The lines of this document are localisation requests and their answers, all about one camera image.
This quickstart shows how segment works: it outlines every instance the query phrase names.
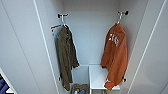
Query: hanging clothes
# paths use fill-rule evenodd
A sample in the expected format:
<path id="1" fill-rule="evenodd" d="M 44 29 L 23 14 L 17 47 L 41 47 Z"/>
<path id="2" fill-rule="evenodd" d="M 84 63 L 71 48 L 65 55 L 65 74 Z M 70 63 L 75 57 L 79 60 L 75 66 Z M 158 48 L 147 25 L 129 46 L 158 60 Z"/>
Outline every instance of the hanging clothes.
<path id="1" fill-rule="evenodd" d="M 62 79 L 62 85 L 70 91 L 70 84 L 72 83 L 72 67 L 78 67 L 79 63 L 76 58 L 76 50 L 72 40 L 72 33 L 69 27 L 62 26 L 57 38 L 56 38 L 56 49 L 59 59 L 60 76 Z"/>
<path id="2" fill-rule="evenodd" d="M 120 23 L 115 24 L 107 33 L 100 65 L 108 70 L 104 87 L 112 90 L 121 82 L 127 68 L 126 35 Z"/>

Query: orange jacket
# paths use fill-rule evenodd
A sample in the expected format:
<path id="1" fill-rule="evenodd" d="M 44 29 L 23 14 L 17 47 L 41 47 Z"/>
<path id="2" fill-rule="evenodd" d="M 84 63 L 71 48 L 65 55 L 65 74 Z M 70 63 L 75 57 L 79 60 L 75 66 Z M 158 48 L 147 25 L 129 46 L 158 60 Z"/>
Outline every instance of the orange jacket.
<path id="1" fill-rule="evenodd" d="M 112 90 L 121 82 L 127 68 L 126 35 L 120 24 L 115 24 L 107 33 L 100 65 L 109 72 L 104 87 Z"/>

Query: metal hook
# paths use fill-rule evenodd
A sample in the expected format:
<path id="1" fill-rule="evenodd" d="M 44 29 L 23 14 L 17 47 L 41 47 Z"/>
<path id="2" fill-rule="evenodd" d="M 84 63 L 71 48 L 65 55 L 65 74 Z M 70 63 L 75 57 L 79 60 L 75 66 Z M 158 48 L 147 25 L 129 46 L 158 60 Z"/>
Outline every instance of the metal hook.
<path id="1" fill-rule="evenodd" d="M 120 14 L 120 17 L 119 17 L 117 24 L 120 23 L 120 20 L 121 20 L 123 14 L 128 15 L 128 11 L 126 11 L 126 12 L 119 12 L 118 11 L 118 13 Z"/>

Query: closet shelf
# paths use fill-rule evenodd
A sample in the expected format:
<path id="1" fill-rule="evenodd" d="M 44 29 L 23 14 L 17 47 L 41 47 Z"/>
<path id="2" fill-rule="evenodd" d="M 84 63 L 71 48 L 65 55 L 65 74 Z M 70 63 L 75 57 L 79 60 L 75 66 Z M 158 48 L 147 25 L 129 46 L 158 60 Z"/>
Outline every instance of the closet shelf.
<path id="1" fill-rule="evenodd" d="M 89 65 L 90 91 L 92 89 L 106 89 L 104 87 L 108 71 L 101 65 Z M 114 86 L 112 90 L 120 90 L 119 85 Z"/>

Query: gray jacket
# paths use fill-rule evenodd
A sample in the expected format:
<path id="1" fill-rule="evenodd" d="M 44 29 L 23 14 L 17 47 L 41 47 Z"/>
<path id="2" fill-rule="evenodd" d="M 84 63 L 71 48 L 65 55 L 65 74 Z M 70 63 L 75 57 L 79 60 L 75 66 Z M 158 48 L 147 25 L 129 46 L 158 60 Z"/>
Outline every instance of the gray jacket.
<path id="1" fill-rule="evenodd" d="M 62 85 L 70 91 L 72 83 L 72 67 L 78 67 L 79 63 L 76 58 L 76 50 L 72 40 L 72 33 L 68 26 L 62 26 L 56 39 L 56 48 L 59 59 L 60 76 Z"/>

